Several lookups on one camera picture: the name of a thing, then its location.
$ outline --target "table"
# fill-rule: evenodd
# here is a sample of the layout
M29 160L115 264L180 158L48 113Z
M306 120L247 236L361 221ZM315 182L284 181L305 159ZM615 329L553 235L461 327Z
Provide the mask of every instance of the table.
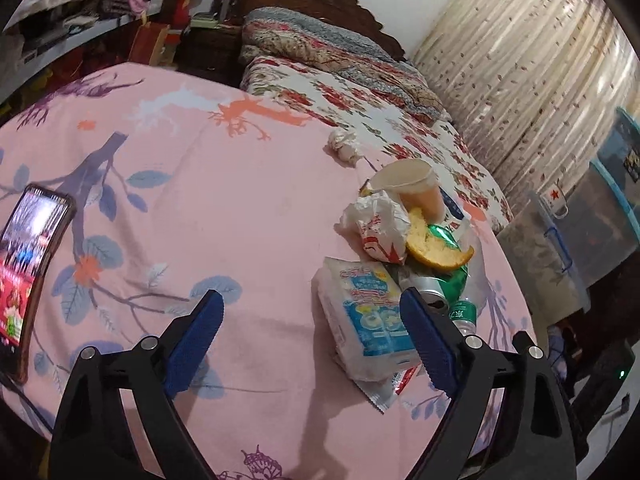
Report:
M358 259L334 225L373 170L339 164L324 149L329 132L237 89L135 64L72 83L2 127L0 218L28 181L76 190L79 202L44 283L24 393L53 420L80 349L131 348L216 288L225 319L175 405L219 478L403 479L447 401L424 375L383 415L332 360L312 278L325 256ZM534 336L529 314L491 226L468 210L492 290L478 332L507 349L520 329ZM157 472L132 397L124 403Z

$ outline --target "dark wooden nightstand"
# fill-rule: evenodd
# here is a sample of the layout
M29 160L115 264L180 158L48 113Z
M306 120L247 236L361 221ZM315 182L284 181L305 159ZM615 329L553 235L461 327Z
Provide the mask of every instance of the dark wooden nightstand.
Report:
M179 72L238 88L244 72L238 63L241 47L242 27L192 28L180 40L174 61Z

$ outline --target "plastic cup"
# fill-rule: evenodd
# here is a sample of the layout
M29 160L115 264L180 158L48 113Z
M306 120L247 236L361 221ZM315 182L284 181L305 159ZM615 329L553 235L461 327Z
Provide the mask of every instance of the plastic cup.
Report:
M373 192L398 193L407 209L419 207L427 224L438 224L444 220L445 206L438 175L424 160L396 160L377 172L369 184Z

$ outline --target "curtain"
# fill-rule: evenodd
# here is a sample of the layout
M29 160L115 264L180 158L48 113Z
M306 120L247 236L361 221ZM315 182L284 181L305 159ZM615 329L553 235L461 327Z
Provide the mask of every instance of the curtain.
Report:
M640 110L639 63L602 0L452 0L414 56L514 213L569 192L611 128Z

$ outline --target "carved wooden headboard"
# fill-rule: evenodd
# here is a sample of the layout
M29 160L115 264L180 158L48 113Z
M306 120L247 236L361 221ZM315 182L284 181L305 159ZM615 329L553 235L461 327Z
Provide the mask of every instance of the carved wooden headboard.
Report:
M214 0L211 11L219 14L224 0ZM378 23L357 0L229 0L225 23L242 25L244 17L261 7L283 7L312 16L325 23L353 30L375 41L393 59L404 59L404 50L396 40L382 32Z

